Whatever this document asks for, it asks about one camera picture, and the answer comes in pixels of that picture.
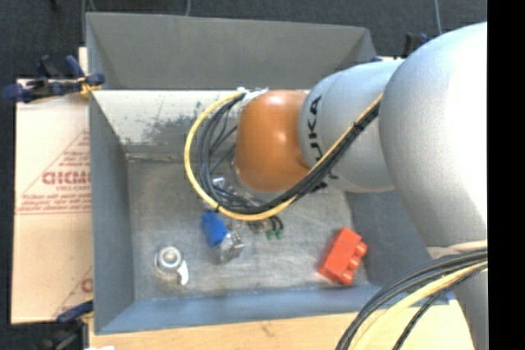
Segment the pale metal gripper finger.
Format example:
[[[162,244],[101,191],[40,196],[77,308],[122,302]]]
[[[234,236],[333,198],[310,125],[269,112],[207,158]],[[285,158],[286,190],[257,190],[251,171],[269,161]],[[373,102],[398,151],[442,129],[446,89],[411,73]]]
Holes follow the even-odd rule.
[[[230,232],[215,247],[216,258],[219,264],[225,264],[237,258],[244,250],[245,243],[242,237],[235,232]]]

